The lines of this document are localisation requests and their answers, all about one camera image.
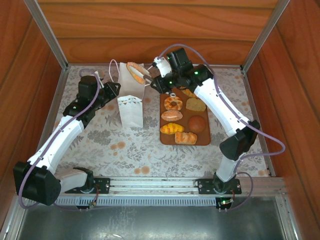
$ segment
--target paper bag handle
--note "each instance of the paper bag handle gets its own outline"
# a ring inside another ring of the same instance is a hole
[[[111,59],[111,61],[110,61],[110,63],[109,63],[109,77],[110,77],[111,81],[114,83],[115,81],[114,81],[114,79],[112,78],[111,72],[110,72],[112,62],[115,63],[116,69],[118,70],[118,76],[119,76],[119,72],[120,72],[120,71],[119,71],[119,67],[118,67],[117,61],[114,60],[114,59]]]

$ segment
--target pastry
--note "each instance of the pastry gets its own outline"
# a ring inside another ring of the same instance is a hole
[[[161,133],[168,134],[168,135],[175,134],[177,132],[183,132],[184,130],[185,130],[184,126],[181,126],[173,122],[170,122],[160,128]]]
[[[145,84],[146,80],[144,79],[144,75],[150,77],[150,73],[143,66],[136,64],[135,62],[127,62],[126,68],[132,77],[140,84]]]
[[[175,96],[175,97],[169,96],[164,100],[164,107],[167,110],[178,110],[178,111],[180,111],[182,109],[182,105],[183,105],[182,100],[178,96]]]
[[[174,122],[182,119],[183,115],[178,110],[168,110],[161,114],[161,118],[168,122]]]
[[[204,112],[206,110],[206,104],[200,99],[189,98],[186,101],[185,108],[188,110],[196,111],[196,112]]]
[[[189,98],[196,98],[197,95],[192,93],[189,89],[181,90],[185,95],[187,95]]]
[[[194,145],[197,142],[197,135],[193,132],[176,132],[174,141],[176,144]]]
[[[206,128],[206,120],[202,116],[192,116],[188,121],[189,129],[196,134],[201,133]]]

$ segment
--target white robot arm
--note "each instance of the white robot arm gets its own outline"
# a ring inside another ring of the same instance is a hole
[[[81,77],[76,100],[65,108],[60,123],[49,139],[27,162],[18,162],[14,166],[16,192],[19,193],[22,186],[22,197],[49,206],[60,193],[73,188],[88,190],[93,187],[93,172],[86,168],[75,167],[63,174],[55,172],[70,144],[89,124],[95,112],[119,94],[120,84],[103,84],[97,81],[100,79],[98,72],[95,75]]]
[[[260,124],[257,121],[249,121],[220,88],[216,89],[214,76],[206,66],[201,64],[193,67],[183,48],[168,53],[167,59],[156,57],[152,65],[160,71],[160,76],[152,80],[152,88],[162,94],[169,94],[172,88],[187,88],[194,92],[220,121],[228,139],[220,144],[223,157],[214,178],[216,192],[225,192],[229,187],[228,182],[236,175],[240,158],[249,150],[257,137],[257,133],[246,127],[240,120],[257,129],[260,128]],[[231,112],[221,97],[239,118]]]

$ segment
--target wooden tray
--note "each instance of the wooden tray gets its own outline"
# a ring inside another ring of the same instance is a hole
[[[198,112],[198,111],[191,111],[186,109],[186,104],[187,104],[187,100],[190,98],[187,95],[185,95],[182,91],[174,88],[172,90],[179,98],[181,98],[182,102],[183,102],[183,106],[182,109],[180,110],[180,112],[183,115],[183,118],[181,118],[178,121],[173,121],[173,122],[169,122],[169,121],[165,121],[161,118],[161,114],[163,114],[166,110],[164,102],[165,99],[167,97],[169,97],[168,94],[161,94],[160,95],[160,127],[162,127],[163,125],[166,125],[168,123],[176,123],[179,124],[181,126],[184,126],[184,132],[185,133],[190,133],[192,131],[190,131],[189,127],[188,127],[188,121],[192,116],[201,116],[204,118],[205,120],[205,129],[200,132],[200,133],[196,133],[197,135],[197,141],[195,143],[195,145],[192,146],[206,146],[208,144],[210,144],[211,142],[211,137],[210,137],[210,127],[209,127],[209,117],[208,117],[208,109],[206,108],[204,112]],[[165,144],[165,145],[182,145],[182,144],[176,144],[175,142],[175,135],[168,135],[168,134],[164,134],[162,132],[160,132],[160,141],[161,143]]]

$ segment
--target floral tablecloth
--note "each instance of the floral tablecloth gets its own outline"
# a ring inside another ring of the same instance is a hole
[[[89,68],[105,73],[109,81],[108,66],[75,66],[68,79],[55,121],[58,125],[65,107],[75,99],[80,81],[79,70]],[[243,83],[236,68],[215,69],[219,85],[231,102],[249,119],[252,113]],[[113,79],[118,78],[115,66]],[[212,177],[219,167],[222,153],[219,144],[226,139],[222,125],[209,111],[211,143],[208,146],[163,145],[159,139],[160,95],[150,86],[143,99],[143,128],[122,128],[117,100],[109,102],[96,112],[86,129],[73,141],[57,172],[73,167],[85,167],[95,175],[112,177]],[[250,153],[261,152],[257,139]],[[246,159],[239,167],[252,176],[268,176],[263,157]]]

